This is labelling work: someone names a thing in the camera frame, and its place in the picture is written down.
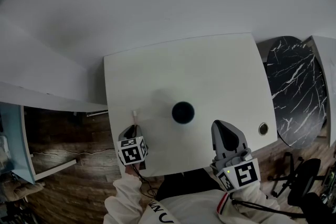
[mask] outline black bowl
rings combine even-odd
[[[195,110],[191,104],[179,102],[173,107],[172,116],[176,122],[186,124],[194,118]]]

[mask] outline white sweatshirt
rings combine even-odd
[[[125,174],[113,185],[117,195],[106,199],[108,214],[104,224],[294,224],[287,216],[254,210],[241,205],[234,206],[229,195],[221,190],[209,190],[202,193],[181,195],[152,201],[144,213],[139,205],[141,181]],[[279,210],[275,200],[266,199],[260,190],[260,183],[234,192],[233,198],[254,202]]]

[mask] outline hand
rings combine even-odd
[[[140,163],[134,164],[135,169],[139,171]],[[138,177],[137,173],[134,171],[132,165],[126,165],[125,173]]]

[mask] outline marble tabletop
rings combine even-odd
[[[280,137],[293,148],[308,147],[327,112],[324,77],[313,51],[300,39],[281,37],[269,52],[266,73]]]

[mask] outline sleeve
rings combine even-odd
[[[274,210],[279,210],[280,206],[278,205],[278,202],[274,199],[267,199],[266,195],[260,190],[260,182],[256,182],[247,188],[238,190],[233,193],[233,198],[236,200],[242,200],[242,201],[248,201],[248,202],[253,202],[255,204],[263,205],[269,208],[272,208]],[[237,208],[239,212],[246,217],[248,217],[250,220],[256,222],[256,223],[270,223],[269,220],[272,219],[273,222],[271,223],[276,223],[274,222],[274,216],[280,217],[280,219],[286,221],[282,223],[295,223],[292,222],[290,218],[287,216],[283,216],[280,214],[274,214],[271,212],[265,212],[265,211],[260,211],[256,209],[251,209],[242,205],[237,205]]]
[[[141,181],[133,175],[125,174],[122,179],[114,181],[113,185],[117,189],[117,195],[105,200],[108,213],[104,217],[104,224],[138,223],[142,214],[139,204]]]

